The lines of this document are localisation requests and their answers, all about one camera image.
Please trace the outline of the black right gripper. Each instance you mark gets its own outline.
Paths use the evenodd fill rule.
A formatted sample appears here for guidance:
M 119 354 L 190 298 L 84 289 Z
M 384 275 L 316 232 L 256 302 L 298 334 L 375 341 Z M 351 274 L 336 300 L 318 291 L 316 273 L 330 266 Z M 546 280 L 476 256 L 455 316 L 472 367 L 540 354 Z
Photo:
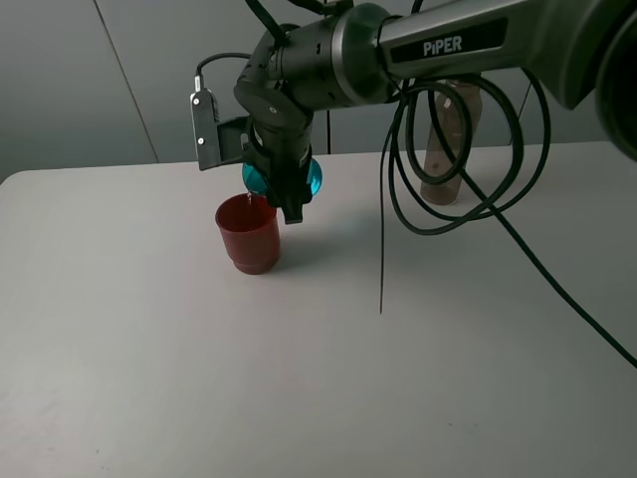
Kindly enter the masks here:
M 274 125 L 264 119 L 248 115 L 248 145 L 245 147 L 244 163 L 255 165 L 266 177 L 277 175 L 278 170 L 301 171 L 313 158 L 312 130 L 314 114 L 303 112 L 300 120 L 284 125 Z M 300 224 L 304 220 L 303 207 L 313 197 L 305 185 L 303 171 L 299 186 L 275 186 L 270 194 L 283 212 L 286 224 Z

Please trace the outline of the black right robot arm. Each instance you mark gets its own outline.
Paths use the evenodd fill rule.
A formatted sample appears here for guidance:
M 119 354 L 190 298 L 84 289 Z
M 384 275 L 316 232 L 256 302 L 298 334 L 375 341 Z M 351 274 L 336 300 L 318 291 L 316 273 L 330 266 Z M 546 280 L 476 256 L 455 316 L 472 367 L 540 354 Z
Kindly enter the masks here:
M 400 81 L 521 68 L 567 109 L 595 94 L 608 136 L 636 153 L 632 1 L 417 2 L 403 17 L 371 3 L 307 1 L 318 19 L 304 27 L 277 23 L 258 1 L 249 7 L 266 31 L 234 94 L 250 115 L 268 201 L 290 223 L 312 198 L 314 114 L 386 103 Z

